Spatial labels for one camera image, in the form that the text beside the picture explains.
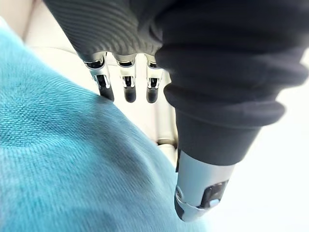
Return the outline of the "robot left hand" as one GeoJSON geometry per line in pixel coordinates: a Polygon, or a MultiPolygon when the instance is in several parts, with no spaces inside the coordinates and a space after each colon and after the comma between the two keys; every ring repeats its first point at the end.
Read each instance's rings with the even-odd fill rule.
{"type": "Polygon", "coordinates": [[[305,82],[306,0],[47,0],[81,60],[103,66],[137,53],[171,78],[176,111],[178,217],[194,221],[222,198],[235,165],[285,109],[285,88],[305,82]]]}

